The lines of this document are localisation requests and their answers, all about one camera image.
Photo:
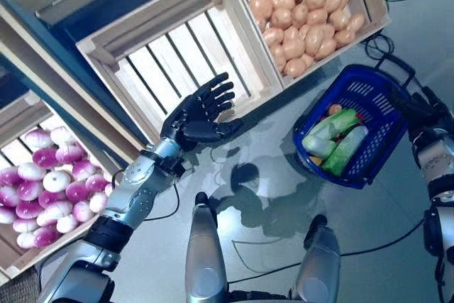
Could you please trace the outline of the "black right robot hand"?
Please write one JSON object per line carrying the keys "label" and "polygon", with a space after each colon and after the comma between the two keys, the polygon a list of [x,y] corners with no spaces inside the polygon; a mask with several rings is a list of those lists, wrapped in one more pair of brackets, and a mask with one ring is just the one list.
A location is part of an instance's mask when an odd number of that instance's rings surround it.
{"label": "black right robot hand", "polygon": [[421,87],[420,92],[414,92],[409,98],[391,90],[387,98],[406,118],[411,140],[423,131],[436,129],[453,135],[453,115],[429,87]]}

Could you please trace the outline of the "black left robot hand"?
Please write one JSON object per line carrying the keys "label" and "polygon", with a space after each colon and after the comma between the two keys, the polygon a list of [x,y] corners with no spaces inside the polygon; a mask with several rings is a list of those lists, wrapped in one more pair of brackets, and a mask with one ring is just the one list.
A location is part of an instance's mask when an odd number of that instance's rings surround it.
{"label": "black left robot hand", "polygon": [[185,97],[165,119],[160,137],[174,141],[184,152],[200,143],[217,143],[228,140],[242,126],[241,119],[219,123],[216,119],[233,107],[233,83],[228,73],[216,75]]}

